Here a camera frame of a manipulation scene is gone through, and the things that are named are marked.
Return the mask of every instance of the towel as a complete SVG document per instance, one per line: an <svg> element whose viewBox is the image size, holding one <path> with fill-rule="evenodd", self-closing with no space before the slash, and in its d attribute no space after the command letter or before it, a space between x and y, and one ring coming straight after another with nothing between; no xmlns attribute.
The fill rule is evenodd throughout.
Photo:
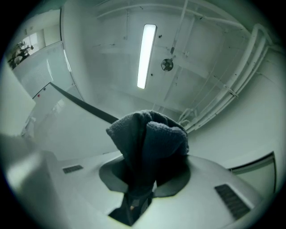
<svg viewBox="0 0 286 229"><path fill-rule="evenodd" d="M185 129L167 116L152 110L128 114L114 122L106 132L123 154L137 181L136 186L154 184L157 164L161 158L174 154L186 155L189 151Z"/></svg>

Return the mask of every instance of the gray towel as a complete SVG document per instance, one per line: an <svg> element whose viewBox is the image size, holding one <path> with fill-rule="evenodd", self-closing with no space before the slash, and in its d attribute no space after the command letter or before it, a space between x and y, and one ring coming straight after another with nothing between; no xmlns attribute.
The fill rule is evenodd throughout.
<svg viewBox="0 0 286 229"><path fill-rule="evenodd" d="M152 110L128 114L107 130L118 150L141 183L154 183L158 160L189 151L184 128Z"/></svg>

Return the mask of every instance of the ceiling light fixture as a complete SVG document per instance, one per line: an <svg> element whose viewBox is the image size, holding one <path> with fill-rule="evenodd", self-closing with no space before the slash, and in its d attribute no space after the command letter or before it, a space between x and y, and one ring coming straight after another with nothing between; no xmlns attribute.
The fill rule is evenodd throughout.
<svg viewBox="0 0 286 229"><path fill-rule="evenodd" d="M146 87L147 74L149 70L149 64L156 31L156 25L146 24L144 26L137 82L137 87L142 89Z"/></svg>

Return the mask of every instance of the vent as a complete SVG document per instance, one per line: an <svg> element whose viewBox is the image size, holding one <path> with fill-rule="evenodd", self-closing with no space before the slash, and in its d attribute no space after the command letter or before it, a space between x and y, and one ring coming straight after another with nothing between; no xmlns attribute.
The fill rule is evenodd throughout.
<svg viewBox="0 0 286 229"><path fill-rule="evenodd" d="M215 190L236 220L250 211L250 208L227 184L217 186Z"/></svg>
<svg viewBox="0 0 286 229"><path fill-rule="evenodd" d="M63 172L65 174L69 174L69 173L72 173L72 172L75 172L75 171L81 170L81 169L83 169L83 167L81 165L75 165L75 166L63 168Z"/></svg>

